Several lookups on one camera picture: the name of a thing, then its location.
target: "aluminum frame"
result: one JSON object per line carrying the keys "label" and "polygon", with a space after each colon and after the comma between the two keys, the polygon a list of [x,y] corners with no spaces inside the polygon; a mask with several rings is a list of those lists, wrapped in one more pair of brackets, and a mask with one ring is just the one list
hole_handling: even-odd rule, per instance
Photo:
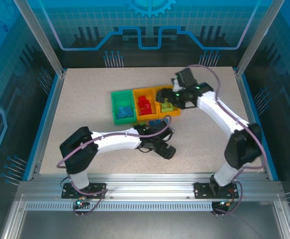
{"label": "aluminum frame", "polygon": [[276,15],[279,13],[285,0],[272,0],[267,12],[265,13],[258,29],[254,33],[254,36],[248,45],[248,48],[244,52],[242,59],[237,67],[237,75],[242,76],[246,67],[249,65],[253,55],[260,46],[263,38],[268,32],[272,22],[274,21]]}
{"label": "aluminum frame", "polygon": [[[59,76],[63,75],[63,69],[59,63],[51,45],[49,44],[41,26],[33,11],[25,0],[14,0],[21,14],[25,18],[34,36],[38,40],[48,60]],[[238,66],[237,76],[241,77],[252,56],[261,43],[266,31],[272,24],[276,14],[284,0],[273,0],[268,12],[256,31],[249,47],[243,55]],[[36,174],[46,147],[47,137],[51,128],[57,102],[60,96],[63,82],[58,82],[53,95],[47,121],[43,128],[37,152],[31,167],[28,182],[20,182],[14,203],[12,205],[8,221],[4,228],[2,239],[17,238],[25,215],[28,202],[70,202],[60,198],[60,176],[44,177]],[[247,101],[245,92],[241,90],[244,102]],[[250,106],[245,104],[250,120],[252,114]],[[91,182],[105,182],[109,189],[105,202],[210,202],[211,200],[196,200],[193,195],[194,182],[208,182],[211,174],[90,174]],[[273,201],[277,212],[284,238],[290,239],[290,208],[288,207],[282,185],[277,181],[269,181],[265,172],[244,173],[239,177],[243,188],[243,201]]]}

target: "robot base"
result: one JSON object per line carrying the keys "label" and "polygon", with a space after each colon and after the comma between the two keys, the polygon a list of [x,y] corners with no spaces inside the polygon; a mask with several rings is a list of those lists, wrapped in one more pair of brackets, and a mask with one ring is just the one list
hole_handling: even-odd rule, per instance
{"label": "robot base", "polygon": [[230,183],[224,187],[220,187],[217,194],[210,188],[209,183],[195,183],[193,185],[194,198],[196,199],[237,199],[239,193],[236,184]]}
{"label": "robot base", "polygon": [[[90,183],[88,187],[82,189],[81,191],[85,193],[97,193],[102,190],[106,189],[105,183]],[[63,185],[63,191],[61,198],[63,199],[78,199],[79,197],[83,196],[82,194],[78,193],[71,183],[65,183]],[[86,196],[87,199],[100,199],[102,194],[97,194],[94,196]]]}

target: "glass panel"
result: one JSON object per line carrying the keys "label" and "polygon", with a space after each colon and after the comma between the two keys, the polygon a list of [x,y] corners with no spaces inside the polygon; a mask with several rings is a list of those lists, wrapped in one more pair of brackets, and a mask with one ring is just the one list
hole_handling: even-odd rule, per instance
{"label": "glass panel", "polygon": [[13,1],[0,0],[0,233],[54,75]]}
{"label": "glass panel", "polygon": [[290,190],[290,0],[245,71],[280,180]]}
{"label": "glass panel", "polygon": [[29,3],[65,68],[237,66],[271,0]]}

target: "blue frame edge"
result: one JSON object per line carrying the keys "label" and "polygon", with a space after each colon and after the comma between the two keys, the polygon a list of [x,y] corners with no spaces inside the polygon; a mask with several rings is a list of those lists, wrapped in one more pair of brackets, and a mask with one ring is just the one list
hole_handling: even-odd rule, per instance
{"label": "blue frame edge", "polygon": [[58,78],[59,78],[59,76],[57,74],[55,74],[55,77],[54,77],[54,80],[53,80],[53,84],[52,84],[52,87],[51,87],[51,90],[50,90],[50,94],[49,94],[49,97],[47,98],[47,101],[46,101],[46,104],[45,104],[45,108],[44,108],[44,111],[43,111],[41,122],[40,122],[39,128],[38,128],[36,136],[35,136],[35,140],[34,140],[34,143],[33,143],[32,149],[31,149],[31,153],[30,153],[29,160],[28,160],[26,168],[25,168],[25,172],[24,172],[22,181],[27,181],[27,178],[28,178],[28,176],[30,174],[31,166],[32,166],[33,160],[34,160],[35,151],[37,149],[40,137],[42,135],[43,126],[45,124],[46,116],[47,116],[47,113],[48,113],[50,105],[51,105],[52,97],[53,97],[53,94],[54,94],[54,91],[55,91],[55,87],[56,87],[56,83],[58,81]]}
{"label": "blue frame edge", "polygon": [[[250,91],[250,88],[249,88],[249,85],[248,85],[248,82],[246,80],[246,77],[245,77],[244,73],[242,74],[242,81],[243,81],[243,84],[244,84],[244,87],[245,87],[245,90],[246,90],[246,94],[248,95],[248,99],[249,99],[250,106],[251,106],[251,109],[252,109],[252,112],[253,112],[253,115],[254,115],[254,118],[255,118],[255,122],[258,123],[259,126],[262,128],[262,125],[261,125],[261,122],[260,122],[260,118],[259,118],[258,112],[256,111],[255,104],[254,104],[254,101],[253,101],[253,98],[252,98],[252,95],[251,95],[251,91]],[[265,138],[265,135],[264,135],[263,131],[262,131],[262,145],[263,145],[263,148],[265,150],[266,156],[268,158],[268,164],[269,164],[269,168],[270,168],[270,171],[271,171],[272,178],[273,178],[274,181],[278,181],[279,180],[278,174],[276,173],[276,169],[275,169],[275,166],[274,166],[274,163],[273,163],[273,160],[272,160],[272,156],[271,156],[271,153],[270,153],[270,150],[269,150],[269,146],[268,146],[268,143],[266,141],[266,138]]]}

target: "beige work surface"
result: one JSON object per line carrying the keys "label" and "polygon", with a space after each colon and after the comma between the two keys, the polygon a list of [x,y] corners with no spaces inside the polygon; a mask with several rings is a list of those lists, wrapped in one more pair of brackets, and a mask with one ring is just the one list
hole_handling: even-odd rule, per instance
{"label": "beige work surface", "polygon": [[[124,130],[131,125],[114,125],[111,96],[113,91],[171,84],[171,78],[183,67],[88,68],[68,69],[48,138],[41,174],[63,174],[56,168],[62,159],[60,144],[82,126],[90,131]],[[247,119],[241,95],[231,67],[213,67],[221,80],[219,97],[234,112]],[[203,68],[194,68],[199,83],[216,87],[214,76]],[[166,160],[154,152],[117,150],[97,155],[89,173],[193,173],[215,172],[224,163],[226,139],[220,127],[203,111],[187,109],[172,118],[175,133],[168,142],[177,149]],[[257,159],[253,165],[260,165]]]}

